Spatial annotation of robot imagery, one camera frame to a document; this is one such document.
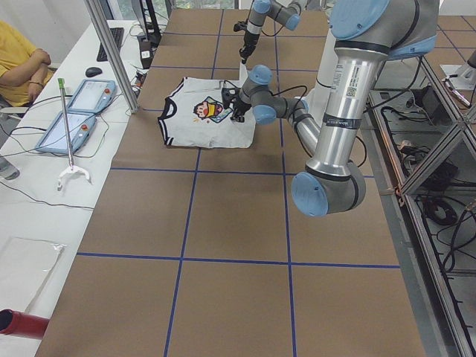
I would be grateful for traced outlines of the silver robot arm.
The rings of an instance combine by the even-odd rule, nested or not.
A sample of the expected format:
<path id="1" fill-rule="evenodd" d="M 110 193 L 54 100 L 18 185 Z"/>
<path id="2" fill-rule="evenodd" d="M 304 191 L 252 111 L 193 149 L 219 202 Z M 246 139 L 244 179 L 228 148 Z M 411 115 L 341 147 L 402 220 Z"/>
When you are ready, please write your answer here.
<path id="1" fill-rule="evenodd" d="M 300 15 L 306 9 L 309 1 L 291 1 L 288 6 L 283 6 L 278 1 L 258 0 L 253 1 L 248 17 L 234 25 L 234 32 L 245 31 L 243 46 L 239 50 L 241 63 L 246 64 L 248 58 L 257 47 L 263 25 L 270 18 L 288 30 L 294 30 L 299 22 Z"/>
<path id="2" fill-rule="evenodd" d="M 292 180 L 295 206 L 307 216 L 351 210 L 366 193 L 364 177 L 350 159 L 367 97 L 387 61 L 421 57 L 436 43 L 437 1 L 337 1 L 329 19 L 337 63 L 321 122 L 302 99 L 273 95 L 272 74 L 254 66 L 237 89 L 222 91 L 232 119 L 251 112 L 258 124 L 287 120 L 302 145 L 312 151 Z"/>

